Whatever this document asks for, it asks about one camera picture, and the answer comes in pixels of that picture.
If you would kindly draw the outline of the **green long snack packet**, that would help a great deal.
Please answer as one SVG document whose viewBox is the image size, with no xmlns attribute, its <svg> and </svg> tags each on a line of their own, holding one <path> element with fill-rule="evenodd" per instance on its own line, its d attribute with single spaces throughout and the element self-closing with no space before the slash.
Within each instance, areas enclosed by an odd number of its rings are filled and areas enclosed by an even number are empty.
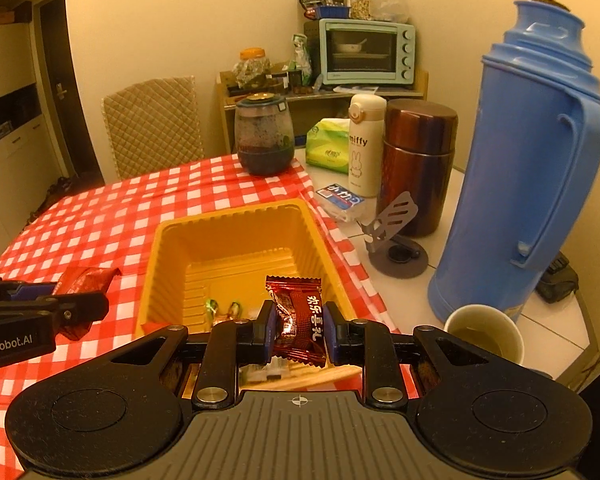
<svg viewBox="0 0 600 480">
<path fill-rule="evenodd" d="M 242 317 L 242 305 L 232 301 L 228 307 L 221 307 L 215 299 L 209 298 L 204 303 L 204 314 L 211 326 L 225 321 L 236 321 Z"/>
</svg>

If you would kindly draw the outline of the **dark red foil candy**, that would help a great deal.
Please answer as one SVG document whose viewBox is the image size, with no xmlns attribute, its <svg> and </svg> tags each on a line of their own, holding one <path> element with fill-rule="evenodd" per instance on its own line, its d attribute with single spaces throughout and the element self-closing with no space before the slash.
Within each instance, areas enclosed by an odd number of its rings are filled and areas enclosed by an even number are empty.
<svg viewBox="0 0 600 480">
<path fill-rule="evenodd" d="M 323 367 L 326 352 L 321 280 L 268 275 L 265 288 L 276 305 L 274 356 Z"/>
</svg>

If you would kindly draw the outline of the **orange plastic tray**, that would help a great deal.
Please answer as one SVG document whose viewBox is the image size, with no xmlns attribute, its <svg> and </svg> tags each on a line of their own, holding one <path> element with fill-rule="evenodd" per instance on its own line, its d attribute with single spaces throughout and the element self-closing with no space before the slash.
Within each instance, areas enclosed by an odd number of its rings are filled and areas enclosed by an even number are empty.
<svg viewBox="0 0 600 480">
<path fill-rule="evenodd" d="M 355 310 L 329 255 L 323 232 L 301 198 L 224 209 L 163 222 L 154 241 L 140 300 L 136 336 L 181 324 L 193 333 L 211 325 L 204 303 L 242 305 L 256 318 L 270 298 L 268 275 L 319 278 L 322 297 L 350 320 Z"/>
</svg>

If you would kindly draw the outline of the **grey phone stand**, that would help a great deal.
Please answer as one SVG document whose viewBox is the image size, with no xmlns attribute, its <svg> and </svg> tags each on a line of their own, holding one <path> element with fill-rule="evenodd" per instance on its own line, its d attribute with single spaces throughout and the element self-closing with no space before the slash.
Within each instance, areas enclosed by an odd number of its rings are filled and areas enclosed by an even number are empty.
<svg viewBox="0 0 600 480">
<path fill-rule="evenodd" d="M 390 278 L 416 278 L 428 266 L 428 255 L 414 240 L 400 231 L 418 213 L 411 193 L 404 191 L 369 224 L 358 222 L 370 237 L 365 246 L 372 266 Z"/>
</svg>

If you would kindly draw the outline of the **red white checkered tablecloth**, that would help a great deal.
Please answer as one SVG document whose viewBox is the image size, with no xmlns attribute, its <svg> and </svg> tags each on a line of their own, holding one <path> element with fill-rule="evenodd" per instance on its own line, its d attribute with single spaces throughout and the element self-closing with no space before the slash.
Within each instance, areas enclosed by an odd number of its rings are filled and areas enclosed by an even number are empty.
<svg viewBox="0 0 600 480">
<path fill-rule="evenodd" d="M 234 155 L 192 162 L 66 197 L 25 229 L 0 257 L 5 280 L 54 282 L 69 266 L 117 268 L 121 274 L 108 292 L 107 317 L 81 340 L 60 337 L 53 353 L 0 368 L 0 479 L 15 479 L 21 471 L 4 430 L 12 398 L 38 380 L 132 339 L 151 243 L 161 222 L 294 197 L 309 204 L 355 314 L 393 328 L 352 243 L 318 208 L 301 162 L 270 178 L 251 177 Z"/>
</svg>

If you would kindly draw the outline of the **white cabinet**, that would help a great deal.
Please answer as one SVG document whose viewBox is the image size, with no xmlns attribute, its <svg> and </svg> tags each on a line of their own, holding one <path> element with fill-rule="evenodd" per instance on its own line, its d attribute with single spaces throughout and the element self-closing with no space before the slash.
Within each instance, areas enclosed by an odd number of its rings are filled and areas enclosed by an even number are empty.
<svg viewBox="0 0 600 480">
<path fill-rule="evenodd" d="M 0 257 L 60 176 L 42 115 L 0 140 Z"/>
</svg>

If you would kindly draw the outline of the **white patterned mug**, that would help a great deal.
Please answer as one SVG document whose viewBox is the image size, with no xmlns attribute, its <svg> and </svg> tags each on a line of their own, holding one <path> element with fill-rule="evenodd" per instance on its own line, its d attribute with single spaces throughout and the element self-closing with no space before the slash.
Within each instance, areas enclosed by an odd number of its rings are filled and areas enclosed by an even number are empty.
<svg viewBox="0 0 600 480">
<path fill-rule="evenodd" d="M 468 304 L 455 310 L 444 330 L 503 359 L 521 365 L 524 341 L 515 322 L 502 311 L 485 304 Z"/>
</svg>

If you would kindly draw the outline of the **blue white small box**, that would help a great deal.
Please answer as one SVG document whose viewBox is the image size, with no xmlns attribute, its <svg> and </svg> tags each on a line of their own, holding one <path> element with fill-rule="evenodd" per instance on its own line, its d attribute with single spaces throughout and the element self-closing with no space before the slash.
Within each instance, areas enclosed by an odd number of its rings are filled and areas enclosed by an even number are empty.
<svg viewBox="0 0 600 480">
<path fill-rule="evenodd" d="M 329 217 L 337 221 L 356 220 L 366 209 L 366 201 L 363 197 L 337 183 L 318 188 L 315 191 L 315 198 Z"/>
</svg>

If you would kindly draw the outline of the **white miffy bottle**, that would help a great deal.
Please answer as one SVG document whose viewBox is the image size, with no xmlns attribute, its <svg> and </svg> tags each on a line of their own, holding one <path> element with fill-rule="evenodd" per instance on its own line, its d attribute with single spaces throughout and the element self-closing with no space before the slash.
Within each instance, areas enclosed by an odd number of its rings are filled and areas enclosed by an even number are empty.
<svg viewBox="0 0 600 480">
<path fill-rule="evenodd" d="M 380 188 L 387 101 L 358 93 L 349 106 L 349 185 L 362 197 L 375 197 Z"/>
</svg>

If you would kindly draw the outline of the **far quilted beige chair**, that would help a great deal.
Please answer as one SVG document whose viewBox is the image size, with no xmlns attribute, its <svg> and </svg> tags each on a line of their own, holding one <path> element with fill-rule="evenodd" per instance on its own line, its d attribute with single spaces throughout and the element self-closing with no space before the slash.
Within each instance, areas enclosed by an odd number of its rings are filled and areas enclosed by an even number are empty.
<svg viewBox="0 0 600 480">
<path fill-rule="evenodd" d="M 149 79 L 102 99 L 119 179 L 204 158 L 193 76 Z"/>
</svg>

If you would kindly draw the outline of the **green tissue pack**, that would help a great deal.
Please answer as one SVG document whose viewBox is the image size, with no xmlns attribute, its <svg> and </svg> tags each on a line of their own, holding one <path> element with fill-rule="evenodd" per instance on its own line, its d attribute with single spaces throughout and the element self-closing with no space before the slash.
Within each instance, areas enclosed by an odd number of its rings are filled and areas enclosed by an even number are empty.
<svg viewBox="0 0 600 480">
<path fill-rule="evenodd" d="M 349 118 L 323 118 L 306 134 L 306 162 L 347 174 L 349 171 Z"/>
</svg>

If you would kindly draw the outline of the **dark glass jar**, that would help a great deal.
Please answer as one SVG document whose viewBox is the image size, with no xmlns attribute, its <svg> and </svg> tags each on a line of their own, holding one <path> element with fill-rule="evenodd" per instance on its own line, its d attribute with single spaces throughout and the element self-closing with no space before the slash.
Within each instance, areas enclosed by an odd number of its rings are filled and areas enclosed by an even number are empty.
<svg viewBox="0 0 600 480">
<path fill-rule="evenodd" d="M 250 174 L 269 177 L 290 166 L 294 126 L 283 96 L 258 92 L 239 101 L 234 130 L 239 161 Z"/>
</svg>

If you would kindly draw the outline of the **brown metal thermos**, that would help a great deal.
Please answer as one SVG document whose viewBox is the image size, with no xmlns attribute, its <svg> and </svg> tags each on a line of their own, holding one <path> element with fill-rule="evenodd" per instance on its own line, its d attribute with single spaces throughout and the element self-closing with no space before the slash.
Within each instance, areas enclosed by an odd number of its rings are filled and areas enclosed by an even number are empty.
<svg viewBox="0 0 600 480">
<path fill-rule="evenodd" d="M 414 99 L 388 102 L 377 209 L 385 209 L 400 193 L 409 192 L 418 213 L 401 230 L 403 235 L 424 237 L 439 225 L 457 123 L 456 111 L 445 105 Z"/>
</svg>

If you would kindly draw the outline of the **dark wooden door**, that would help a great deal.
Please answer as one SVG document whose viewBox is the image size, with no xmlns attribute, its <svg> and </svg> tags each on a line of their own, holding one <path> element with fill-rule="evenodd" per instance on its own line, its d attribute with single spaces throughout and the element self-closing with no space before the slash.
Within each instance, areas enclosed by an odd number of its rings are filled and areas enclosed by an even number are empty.
<svg viewBox="0 0 600 480">
<path fill-rule="evenodd" d="M 90 188 L 104 184 L 88 133 L 71 57 L 66 0 L 48 0 L 38 9 L 47 78 L 60 137 L 73 172 Z"/>
</svg>

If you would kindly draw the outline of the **blue thermos jug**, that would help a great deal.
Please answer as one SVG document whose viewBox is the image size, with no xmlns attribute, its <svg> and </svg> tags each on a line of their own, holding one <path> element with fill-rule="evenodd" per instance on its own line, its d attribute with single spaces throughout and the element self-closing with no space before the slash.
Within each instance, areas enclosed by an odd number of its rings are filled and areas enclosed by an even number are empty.
<svg viewBox="0 0 600 480">
<path fill-rule="evenodd" d="M 460 200 L 428 286 L 440 321 L 466 304 L 516 318 L 600 168 L 600 80 L 583 21 L 553 0 L 516 6 L 515 26 L 482 58 Z"/>
</svg>

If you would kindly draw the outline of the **orange lid snack jar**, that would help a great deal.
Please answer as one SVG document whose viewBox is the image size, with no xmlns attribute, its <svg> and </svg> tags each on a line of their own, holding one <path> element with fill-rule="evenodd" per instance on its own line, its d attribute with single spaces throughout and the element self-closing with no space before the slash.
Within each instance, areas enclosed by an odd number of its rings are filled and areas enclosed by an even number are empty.
<svg viewBox="0 0 600 480">
<path fill-rule="evenodd" d="M 238 87 L 246 90 L 263 88 L 270 67 L 270 60 L 263 48 L 253 47 L 242 50 L 239 53 L 239 61 L 233 67 Z"/>
</svg>

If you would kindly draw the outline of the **green white bag on shelf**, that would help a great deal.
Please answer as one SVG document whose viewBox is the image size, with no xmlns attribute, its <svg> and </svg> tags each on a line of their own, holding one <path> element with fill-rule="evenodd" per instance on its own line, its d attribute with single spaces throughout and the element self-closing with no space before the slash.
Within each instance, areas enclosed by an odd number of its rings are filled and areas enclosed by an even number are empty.
<svg viewBox="0 0 600 480">
<path fill-rule="evenodd" d="M 301 72 L 301 80 L 304 86 L 308 86 L 312 77 L 311 58 L 308 49 L 308 37 L 305 34 L 294 34 L 292 36 L 294 45 L 294 64 Z"/>
</svg>

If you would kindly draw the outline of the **light blue toaster oven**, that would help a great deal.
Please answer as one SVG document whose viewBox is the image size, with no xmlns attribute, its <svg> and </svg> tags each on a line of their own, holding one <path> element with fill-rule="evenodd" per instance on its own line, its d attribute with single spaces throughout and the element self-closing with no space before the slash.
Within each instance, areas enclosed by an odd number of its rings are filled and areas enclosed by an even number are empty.
<svg viewBox="0 0 600 480">
<path fill-rule="evenodd" d="M 306 23 L 312 73 L 324 84 L 412 84 L 415 27 L 382 21 L 323 18 Z"/>
</svg>

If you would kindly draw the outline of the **clear nut bag on oven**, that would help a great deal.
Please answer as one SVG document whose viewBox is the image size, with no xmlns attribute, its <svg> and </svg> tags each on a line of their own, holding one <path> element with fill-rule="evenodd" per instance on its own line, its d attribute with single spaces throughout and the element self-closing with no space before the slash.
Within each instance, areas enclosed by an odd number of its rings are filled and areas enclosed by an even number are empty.
<svg viewBox="0 0 600 480">
<path fill-rule="evenodd" d="M 407 23 L 410 18 L 406 0 L 347 0 L 349 18 Z"/>
</svg>

